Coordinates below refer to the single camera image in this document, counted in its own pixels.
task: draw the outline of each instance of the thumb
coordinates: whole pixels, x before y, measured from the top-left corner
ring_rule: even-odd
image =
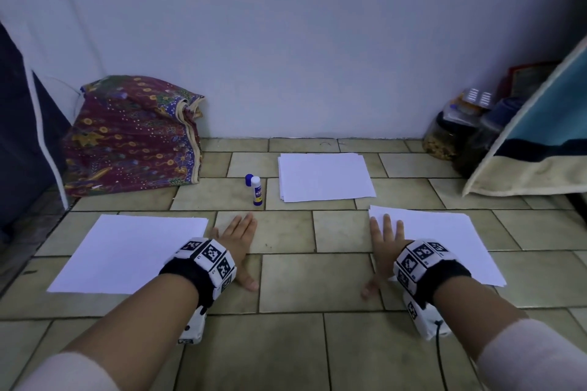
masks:
[[[377,292],[379,289],[379,280],[377,275],[374,275],[368,282],[363,286],[363,290],[361,291],[361,297],[363,299],[368,299],[373,294]]]
[[[237,269],[237,282],[247,291],[255,292],[259,290],[259,283],[246,271],[242,264]]]

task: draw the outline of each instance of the glue stick label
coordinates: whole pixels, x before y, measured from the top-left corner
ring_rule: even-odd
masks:
[[[261,192],[261,186],[255,187],[255,198],[253,199],[253,204],[256,206],[261,206],[263,204],[263,193]]]

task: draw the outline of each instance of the forearm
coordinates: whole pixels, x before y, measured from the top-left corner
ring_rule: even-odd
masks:
[[[485,346],[528,315],[467,276],[456,276],[434,293],[434,305],[465,351],[477,360]]]
[[[155,277],[64,351],[99,364],[121,391],[148,389],[198,304],[182,276]]]

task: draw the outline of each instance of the glue stick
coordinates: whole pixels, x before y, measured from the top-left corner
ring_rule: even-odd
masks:
[[[255,206],[262,206],[263,192],[261,191],[260,178],[258,176],[254,176],[251,178],[251,187],[253,188],[253,192],[255,193],[255,196],[253,198],[253,204]]]

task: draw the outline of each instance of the cable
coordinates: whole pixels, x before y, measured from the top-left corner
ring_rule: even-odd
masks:
[[[65,189],[63,188],[63,180],[61,179],[61,173],[59,173],[59,169],[57,168],[57,165],[55,165],[55,161],[53,161],[53,158],[51,157],[51,154],[47,149],[47,145],[45,144],[45,133],[43,131],[43,115],[40,111],[39,95],[37,94],[35,87],[33,70],[31,69],[29,62],[26,60],[24,53],[22,54],[22,63],[25,67],[26,84],[28,85],[29,92],[31,93],[33,112],[35,113],[36,120],[37,141],[39,142],[40,151],[43,153],[43,156],[47,160],[49,167],[51,167],[51,171],[53,172],[53,176],[55,177],[55,181],[57,183],[57,188],[59,189],[59,195],[61,196],[63,209],[67,210],[69,208],[69,204],[68,198],[65,195]]]
[[[449,391],[448,386],[446,385],[446,377],[444,377],[444,369],[442,367],[442,358],[440,357],[440,327],[444,321],[437,320],[434,322],[436,325],[436,357],[438,357],[438,369],[440,370],[440,377],[442,378],[442,384],[444,386],[444,391]]]

